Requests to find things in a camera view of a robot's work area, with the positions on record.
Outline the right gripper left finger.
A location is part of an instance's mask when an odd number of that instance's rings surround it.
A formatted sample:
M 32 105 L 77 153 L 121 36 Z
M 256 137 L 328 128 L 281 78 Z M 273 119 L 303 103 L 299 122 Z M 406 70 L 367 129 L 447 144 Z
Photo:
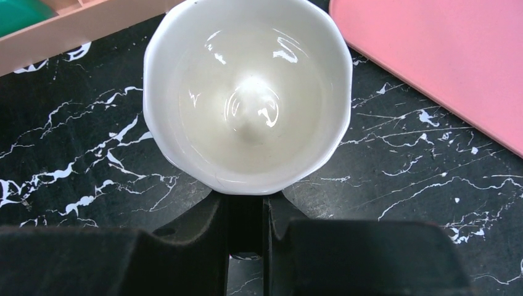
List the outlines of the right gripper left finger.
M 153 232 L 1 228 L 2 295 L 224 295 L 224 195 L 212 192 Z

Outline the black mug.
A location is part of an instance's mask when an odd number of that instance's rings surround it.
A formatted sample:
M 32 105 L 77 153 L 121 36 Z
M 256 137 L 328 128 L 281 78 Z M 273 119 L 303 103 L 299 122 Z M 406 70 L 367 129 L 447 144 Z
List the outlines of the black mug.
M 163 156 L 229 209 L 235 252 L 263 238 L 255 198 L 323 167 L 348 130 L 352 57 L 310 1 L 183 1 L 144 54 L 143 115 Z

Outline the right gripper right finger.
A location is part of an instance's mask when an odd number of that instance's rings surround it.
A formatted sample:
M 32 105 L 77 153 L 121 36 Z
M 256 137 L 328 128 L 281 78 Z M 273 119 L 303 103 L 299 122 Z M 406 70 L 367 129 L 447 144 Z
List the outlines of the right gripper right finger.
M 282 193 L 263 199 L 265 295 L 471 295 L 436 225 L 319 220 Z

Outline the pink serving tray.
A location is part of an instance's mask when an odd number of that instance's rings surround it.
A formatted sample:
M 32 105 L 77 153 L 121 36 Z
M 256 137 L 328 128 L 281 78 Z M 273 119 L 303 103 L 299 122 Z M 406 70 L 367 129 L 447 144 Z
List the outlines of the pink serving tray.
M 331 1 L 348 44 L 522 154 L 521 1 Z

